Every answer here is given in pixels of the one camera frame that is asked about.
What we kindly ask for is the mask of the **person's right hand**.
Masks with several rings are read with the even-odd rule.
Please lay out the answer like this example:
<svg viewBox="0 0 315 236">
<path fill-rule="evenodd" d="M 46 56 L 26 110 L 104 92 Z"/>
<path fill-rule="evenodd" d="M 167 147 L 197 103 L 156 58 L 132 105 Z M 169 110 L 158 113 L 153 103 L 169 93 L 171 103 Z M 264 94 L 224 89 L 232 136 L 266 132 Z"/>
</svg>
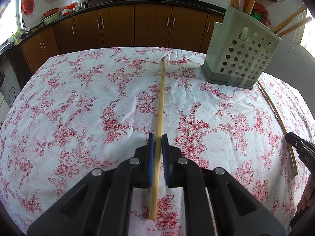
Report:
<svg viewBox="0 0 315 236">
<path fill-rule="evenodd" d="M 298 203 L 297 206 L 297 213 L 300 212 L 301 210 L 305 210 L 306 207 L 310 207 L 314 203 L 314 197 L 311 198 L 311 184 L 313 182 L 313 177 L 312 175 L 309 176 L 308 182 L 304 188 L 303 195 L 301 197 L 300 202 Z"/>
</svg>

